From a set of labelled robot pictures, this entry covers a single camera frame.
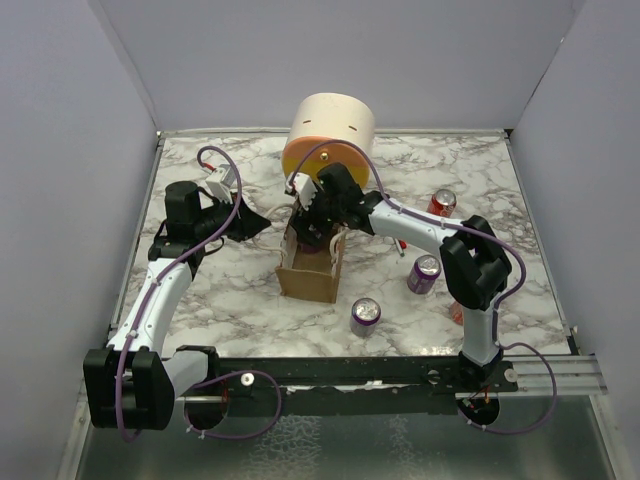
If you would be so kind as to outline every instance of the purple soda can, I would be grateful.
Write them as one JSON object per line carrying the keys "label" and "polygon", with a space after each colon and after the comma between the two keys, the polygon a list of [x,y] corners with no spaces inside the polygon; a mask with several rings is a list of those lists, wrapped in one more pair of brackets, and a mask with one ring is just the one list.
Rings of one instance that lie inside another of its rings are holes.
{"label": "purple soda can", "polygon": [[407,277],[407,286],[413,293],[424,295],[429,293],[431,287],[440,276],[440,260],[433,255],[423,255],[413,264],[413,268]]}
{"label": "purple soda can", "polygon": [[380,320],[382,310],[372,298],[361,298],[351,308],[351,331],[359,337],[368,337],[373,333]]}

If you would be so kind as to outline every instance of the open brown box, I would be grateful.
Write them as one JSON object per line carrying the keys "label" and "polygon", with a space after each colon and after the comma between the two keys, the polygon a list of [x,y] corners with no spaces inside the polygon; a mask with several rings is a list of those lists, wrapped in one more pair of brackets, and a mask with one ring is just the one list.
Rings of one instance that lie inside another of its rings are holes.
{"label": "open brown box", "polygon": [[299,300],[336,303],[345,244],[343,236],[336,247],[336,262],[332,264],[329,241],[319,252],[305,253],[300,249],[295,230],[287,225],[283,239],[286,255],[280,266],[276,267],[282,295]]}

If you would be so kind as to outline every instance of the gray wall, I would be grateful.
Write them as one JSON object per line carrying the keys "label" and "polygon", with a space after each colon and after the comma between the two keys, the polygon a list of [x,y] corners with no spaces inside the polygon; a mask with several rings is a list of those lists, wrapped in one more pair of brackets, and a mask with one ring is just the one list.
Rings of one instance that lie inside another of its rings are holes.
{"label": "gray wall", "polygon": [[54,478],[113,309],[155,127],[86,2],[0,15],[0,478]]}
{"label": "gray wall", "polygon": [[382,127],[514,127],[576,0],[99,1],[162,129],[291,124],[320,91]]}
{"label": "gray wall", "polygon": [[513,145],[567,319],[640,473],[640,3],[588,0]]}

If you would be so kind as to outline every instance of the marble table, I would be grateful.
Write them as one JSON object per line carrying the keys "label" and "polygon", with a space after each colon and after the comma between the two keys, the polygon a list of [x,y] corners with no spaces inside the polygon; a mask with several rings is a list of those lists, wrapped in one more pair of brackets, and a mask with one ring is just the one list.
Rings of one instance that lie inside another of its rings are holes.
{"label": "marble table", "polygon": [[[207,174],[195,161],[198,149],[211,144],[227,151],[239,165],[247,203],[264,213],[291,201],[283,194],[280,153],[285,141],[285,135],[166,139],[121,319],[142,285],[147,250],[164,219],[165,187],[178,180],[204,185]],[[372,159],[393,197],[426,208],[430,194],[447,187],[458,195],[455,218],[484,216],[497,236],[521,253],[528,277],[524,288],[501,307],[499,333],[503,343],[524,341],[545,353],[569,353],[502,136],[379,137]],[[210,161],[222,160],[214,157]],[[373,181],[368,188],[373,188]],[[276,215],[273,226],[261,234],[262,243],[279,242],[287,215],[287,210]],[[274,272],[279,255],[259,250],[251,242],[228,241],[220,252],[203,261],[177,308],[163,355],[170,356],[185,344],[215,346],[221,355],[233,357],[457,354],[463,328],[449,317],[452,298],[444,279],[426,296],[415,295],[406,286],[406,275],[420,254],[409,247],[401,258],[391,239],[350,233],[338,300],[330,305],[283,297]],[[511,285],[520,275],[513,263]],[[368,339],[349,330],[351,305],[363,296],[376,299],[383,312],[382,321]]]}

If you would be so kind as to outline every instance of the cylindrical container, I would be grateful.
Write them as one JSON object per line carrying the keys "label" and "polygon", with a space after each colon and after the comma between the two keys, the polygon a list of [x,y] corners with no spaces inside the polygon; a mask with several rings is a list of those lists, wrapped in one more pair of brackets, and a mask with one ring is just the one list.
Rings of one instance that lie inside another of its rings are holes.
{"label": "cylindrical container", "polygon": [[[305,98],[291,125],[282,151],[285,176],[316,145],[326,140],[348,140],[371,154],[374,133],[373,113],[360,100],[339,93],[316,93]],[[300,170],[317,181],[318,170],[330,163],[343,163],[354,180],[364,188],[369,180],[369,165],[352,147],[331,144],[316,150]]]}
{"label": "cylindrical container", "polygon": [[449,218],[457,204],[456,194],[451,190],[442,188],[431,196],[427,213]]}
{"label": "cylindrical container", "polygon": [[368,337],[373,333],[380,320],[382,310],[372,298],[361,298],[351,308],[351,331],[359,337]]}
{"label": "cylindrical container", "polygon": [[440,261],[433,255],[418,257],[407,277],[409,290],[420,295],[429,293],[441,270]]}
{"label": "cylindrical container", "polygon": [[464,313],[462,311],[462,305],[458,303],[457,300],[454,300],[451,306],[449,307],[449,315],[451,315],[451,320],[458,325],[464,325]]}

